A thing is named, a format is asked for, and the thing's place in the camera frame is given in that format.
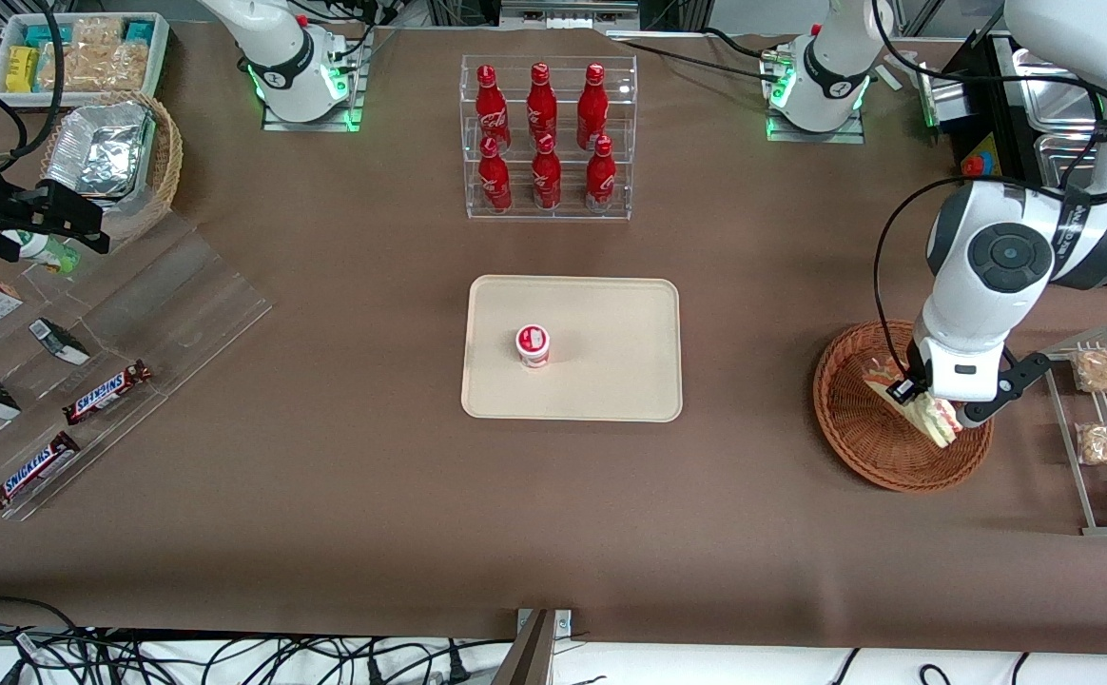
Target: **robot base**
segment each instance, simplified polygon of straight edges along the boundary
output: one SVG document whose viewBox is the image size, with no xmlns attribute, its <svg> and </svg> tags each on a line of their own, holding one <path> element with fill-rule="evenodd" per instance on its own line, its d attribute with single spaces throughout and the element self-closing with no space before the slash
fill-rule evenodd
<svg viewBox="0 0 1107 685">
<path fill-rule="evenodd" d="M 773 74 L 783 77 L 786 73 L 786 58 L 789 52 L 789 43 L 779 44 L 775 51 L 766 51 L 766 55 L 761 60 L 761 73 Z M 867 142 L 866 132 L 862 129 L 861 108 L 850 114 L 840 128 L 828 133 L 814 133 L 803 131 L 798 126 L 789 123 L 786 114 L 778 112 L 770 103 L 774 84 L 762 82 L 761 90 L 766 96 L 766 139 L 774 143 L 841 143 L 849 145 L 861 145 Z"/>
</svg>

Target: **robotic arm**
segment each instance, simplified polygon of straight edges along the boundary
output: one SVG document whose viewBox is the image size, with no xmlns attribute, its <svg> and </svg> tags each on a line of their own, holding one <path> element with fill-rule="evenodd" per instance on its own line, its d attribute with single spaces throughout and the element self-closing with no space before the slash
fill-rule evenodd
<svg viewBox="0 0 1107 685">
<path fill-rule="evenodd" d="M 198 0 L 245 52 L 271 112 L 289 122 L 323 116 L 350 94 L 346 39 L 293 17 L 284 0 Z"/>
<path fill-rule="evenodd" d="M 844 125 L 891 17 L 883 0 L 830 0 L 819 34 L 794 40 L 793 73 L 775 91 L 774 107 L 807 131 Z M 1005 21 L 1033 55 L 1107 91 L 1107 0 L 1006 0 Z M 909 377 L 891 390 L 893 397 L 928 390 L 962 401 L 962 423 L 977 425 L 1048 369 L 1036 354 L 999 370 L 1010 331 L 1049 282 L 1077 289 L 1107 282 L 1107 198 L 1090 200 L 1107 194 L 1106 98 L 1101 105 L 1089 189 L 1066 187 L 1059 200 L 983 180 L 945 200 L 927 250 L 935 287 L 915 320 Z"/>
<path fill-rule="evenodd" d="M 1107 90 L 1107 3 L 1006 0 L 1005 18 L 1032 53 Z M 1107 122 L 1106 101 L 1104 108 Z M 1097 147 L 1087 191 L 1107 193 L 1107 142 Z M 1083 195 L 1068 191 L 1057 200 L 976 181 L 945 200 L 928 242 L 935 287 L 909 351 L 915 383 L 938 397 L 989 403 L 1007 390 L 999 376 L 1005 339 L 1044 288 L 1106 284 L 1107 203 L 1090 205 Z M 980 424 L 997 406 L 965 412 L 962 421 Z"/>
</svg>

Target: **coca-cola logo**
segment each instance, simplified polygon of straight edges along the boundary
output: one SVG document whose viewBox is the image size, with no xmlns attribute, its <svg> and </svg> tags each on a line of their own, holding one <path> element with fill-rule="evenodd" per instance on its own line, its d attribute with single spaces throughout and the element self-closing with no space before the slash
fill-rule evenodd
<svg viewBox="0 0 1107 685">
<path fill-rule="evenodd" d="M 503 128 L 507 125 L 507 110 L 482 114 L 482 128 Z"/>
</svg>

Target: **snickers bar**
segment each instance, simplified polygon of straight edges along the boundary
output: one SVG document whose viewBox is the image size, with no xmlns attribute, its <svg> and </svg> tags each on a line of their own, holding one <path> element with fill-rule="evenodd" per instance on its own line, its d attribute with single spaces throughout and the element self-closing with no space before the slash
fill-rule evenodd
<svg viewBox="0 0 1107 685">
<path fill-rule="evenodd" d="M 91 417 L 94 413 L 108 407 L 110 404 L 114 404 L 115 399 L 126 394 L 128 390 L 139 385 L 139 383 L 149 377 L 152 377 L 152 372 L 144 365 L 144 360 L 138 360 L 134 364 L 128 365 L 128 367 L 121 370 L 117 376 L 102 383 L 94 391 L 84 395 L 84 397 L 76 399 L 74 404 L 68 404 L 66 407 L 63 407 L 63 416 L 66 417 L 68 425 L 80 424 L 86 417 Z"/>
<path fill-rule="evenodd" d="M 76 456 L 80 447 L 66 433 L 59 432 L 50 445 L 45 446 L 29 464 L 17 469 L 17 473 L 0 486 L 0 511 L 13 501 L 13 498 L 22 492 L 33 480 L 49 477 L 56 471 L 61 465 L 66 464 L 71 457 Z"/>
</svg>

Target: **metal bracket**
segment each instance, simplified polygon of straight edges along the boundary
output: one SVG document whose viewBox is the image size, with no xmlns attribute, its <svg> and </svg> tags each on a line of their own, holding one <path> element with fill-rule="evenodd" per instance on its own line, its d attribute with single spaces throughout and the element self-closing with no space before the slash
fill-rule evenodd
<svg viewBox="0 0 1107 685">
<path fill-rule="evenodd" d="M 570 637 L 570 610 L 519 610 L 519 636 L 492 685 L 548 685 L 554 641 Z"/>
</svg>

